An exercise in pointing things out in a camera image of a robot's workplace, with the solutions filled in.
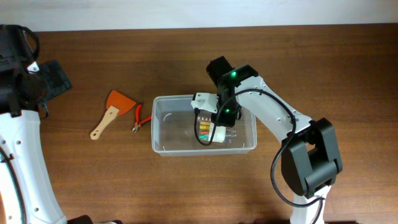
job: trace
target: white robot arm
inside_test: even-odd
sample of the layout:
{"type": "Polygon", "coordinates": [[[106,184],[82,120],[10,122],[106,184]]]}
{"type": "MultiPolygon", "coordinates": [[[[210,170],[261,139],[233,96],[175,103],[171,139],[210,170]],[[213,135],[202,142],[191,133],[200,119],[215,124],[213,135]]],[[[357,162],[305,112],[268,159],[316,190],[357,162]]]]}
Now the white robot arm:
{"type": "MultiPolygon", "coordinates": [[[[39,73],[39,49],[39,38],[28,28],[0,25],[0,193],[7,224],[92,224],[88,216],[67,221],[51,188],[38,110],[39,103],[49,99],[47,92],[52,90],[53,97],[60,86],[39,73]],[[27,35],[35,41],[34,51],[27,35]]],[[[58,70],[54,68],[51,78],[63,80],[58,70]]]]}
{"type": "Polygon", "coordinates": [[[234,69],[220,57],[212,61],[206,71],[217,86],[218,94],[197,93],[191,103],[195,113],[207,110],[213,113],[211,119],[216,126],[232,127],[240,106],[253,112],[283,145],[280,150],[282,174],[295,192],[293,203],[277,190],[274,170],[271,179],[279,196],[295,206],[290,222],[323,224],[324,199],[343,168],[333,126],[324,118],[312,121],[292,108],[249,65],[234,69]],[[309,153],[305,147],[308,143],[315,145],[309,153]]]}

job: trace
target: transparent storage bin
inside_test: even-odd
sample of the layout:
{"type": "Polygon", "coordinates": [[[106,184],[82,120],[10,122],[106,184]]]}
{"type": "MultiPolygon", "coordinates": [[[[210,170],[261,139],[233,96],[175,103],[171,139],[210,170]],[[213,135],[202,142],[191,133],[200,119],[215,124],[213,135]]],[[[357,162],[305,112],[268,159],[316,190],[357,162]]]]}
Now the transparent storage bin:
{"type": "Polygon", "coordinates": [[[161,156],[244,154],[257,146],[256,117],[242,108],[232,128],[236,136],[224,143],[202,146],[193,130],[193,95],[158,96],[152,107],[152,148],[161,156]]]}

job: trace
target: wood grain surface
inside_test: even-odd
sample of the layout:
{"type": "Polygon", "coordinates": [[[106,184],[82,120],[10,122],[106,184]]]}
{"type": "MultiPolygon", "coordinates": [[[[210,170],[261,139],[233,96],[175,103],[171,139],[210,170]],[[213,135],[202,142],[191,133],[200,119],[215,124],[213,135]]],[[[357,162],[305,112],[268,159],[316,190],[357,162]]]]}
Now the wood grain surface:
{"type": "MultiPolygon", "coordinates": [[[[145,116],[156,96],[215,92],[205,68],[224,55],[235,67],[250,64],[303,114],[333,123],[343,172],[326,200],[325,220],[397,222],[398,24],[44,32],[40,39],[40,62],[57,59],[73,84],[49,102],[40,130],[68,219],[289,219],[292,207],[269,178],[279,143],[259,121],[257,148],[245,155],[160,157],[149,124],[131,132],[134,111],[90,139],[111,90],[144,102],[145,116]]],[[[292,199],[279,167],[276,177],[292,199]]]]}

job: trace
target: red pliers handle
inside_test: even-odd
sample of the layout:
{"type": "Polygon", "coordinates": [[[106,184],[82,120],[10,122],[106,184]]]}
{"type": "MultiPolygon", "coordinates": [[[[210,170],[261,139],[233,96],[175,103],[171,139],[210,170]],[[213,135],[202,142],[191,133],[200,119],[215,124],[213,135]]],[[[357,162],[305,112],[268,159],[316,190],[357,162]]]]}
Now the red pliers handle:
{"type": "Polygon", "coordinates": [[[138,131],[138,129],[141,128],[141,126],[143,124],[145,124],[146,122],[148,122],[148,121],[150,121],[152,119],[152,115],[150,115],[147,118],[145,118],[142,121],[140,121],[141,108],[142,108],[142,104],[139,104],[137,106],[137,108],[136,108],[136,122],[134,123],[134,128],[132,129],[132,131],[134,133],[136,133],[138,131]]]}

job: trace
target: orange scraper blade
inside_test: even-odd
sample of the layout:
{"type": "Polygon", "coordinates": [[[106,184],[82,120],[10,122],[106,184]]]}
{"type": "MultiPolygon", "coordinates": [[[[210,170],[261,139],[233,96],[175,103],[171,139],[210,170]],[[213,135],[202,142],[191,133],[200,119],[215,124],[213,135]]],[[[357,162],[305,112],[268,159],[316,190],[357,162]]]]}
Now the orange scraper blade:
{"type": "Polygon", "coordinates": [[[111,94],[108,96],[108,100],[106,102],[106,109],[109,109],[110,106],[116,107],[119,112],[118,116],[126,113],[131,110],[131,108],[136,104],[132,99],[112,90],[111,94]]]}

